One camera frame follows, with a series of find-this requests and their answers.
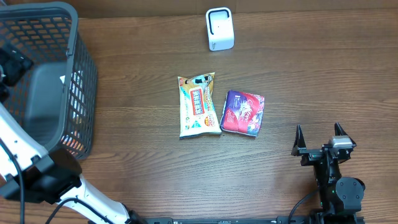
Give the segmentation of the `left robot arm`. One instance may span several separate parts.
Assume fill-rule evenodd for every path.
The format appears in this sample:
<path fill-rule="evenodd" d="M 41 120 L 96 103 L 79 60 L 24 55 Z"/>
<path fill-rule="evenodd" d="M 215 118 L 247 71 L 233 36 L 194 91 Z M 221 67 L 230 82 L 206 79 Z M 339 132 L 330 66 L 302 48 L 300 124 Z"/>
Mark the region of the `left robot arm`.
<path fill-rule="evenodd" d="M 84 45 L 1 46 L 1 195 L 69 207 L 91 223 L 140 223 L 83 176 L 93 141 L 96 67 Z"/>

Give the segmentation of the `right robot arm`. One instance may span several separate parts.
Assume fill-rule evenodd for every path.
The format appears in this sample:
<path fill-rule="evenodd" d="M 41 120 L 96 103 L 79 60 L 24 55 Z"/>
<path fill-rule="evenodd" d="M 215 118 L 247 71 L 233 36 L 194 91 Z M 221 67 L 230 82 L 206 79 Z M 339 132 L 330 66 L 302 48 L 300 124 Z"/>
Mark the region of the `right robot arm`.
<path fill-rule="evenodd" d="M 339 167 L 351 159 L 356 143 L 339 123 L 334 129 L 335 135 L 321 148 L 307 149 L 301 126 L 296 128 L 291 155 L 300 156 L 302 166 L 313 167 L 317 182 L 317 189 L 297 204 L 318 193 L 322 208 L 311 212 L 310 223 L 359 223 L 356 213 L 361 211 L 366 186 L 360 179 L 343 177 Z"/>

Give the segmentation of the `red purple pad package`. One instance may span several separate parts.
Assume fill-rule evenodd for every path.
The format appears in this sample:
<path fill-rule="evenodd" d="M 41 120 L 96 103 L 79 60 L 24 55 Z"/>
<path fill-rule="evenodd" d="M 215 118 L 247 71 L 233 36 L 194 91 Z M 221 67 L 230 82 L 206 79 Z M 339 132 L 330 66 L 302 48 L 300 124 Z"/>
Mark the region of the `red purple pad package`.
<path fill-rule="evenodd" d="M 226 94 L 220 128 L 223 131 L 257 137 L 262 125 L 265 98 L 230 90 Z"/>

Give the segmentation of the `yellow wet wipes pack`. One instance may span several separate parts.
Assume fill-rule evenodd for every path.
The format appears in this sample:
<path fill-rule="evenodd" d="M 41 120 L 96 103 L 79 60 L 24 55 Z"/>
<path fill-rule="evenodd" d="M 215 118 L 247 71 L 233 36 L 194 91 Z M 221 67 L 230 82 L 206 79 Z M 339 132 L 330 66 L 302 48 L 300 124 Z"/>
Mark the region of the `yellow wet wipes pack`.
<path fill-rule="evenodd" d="M 214 72 L 193 78 L 178 77 L 181 138 L 221 134 L 212 100 L 214 77 Z"/>

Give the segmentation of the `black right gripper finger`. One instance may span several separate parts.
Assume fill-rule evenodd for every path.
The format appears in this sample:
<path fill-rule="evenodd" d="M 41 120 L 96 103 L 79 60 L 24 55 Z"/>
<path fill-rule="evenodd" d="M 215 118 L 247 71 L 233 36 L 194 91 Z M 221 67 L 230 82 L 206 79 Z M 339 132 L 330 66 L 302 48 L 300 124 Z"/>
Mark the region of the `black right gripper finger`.
<path fill-rule="evenodd" d="M 347 136 L 348 134 L 345 132 L 345 130 L 341 127 L 339 122 L 336 122 L 334 124 L 334 129 L 335 129 L 335 136 Z"/>
<path fill-rule="evenodd" d="M 295 133 L 295 142 L 292 148 L 292 156 L 300 156 L 307 150 L 301 125 L 297 125 Z"/>

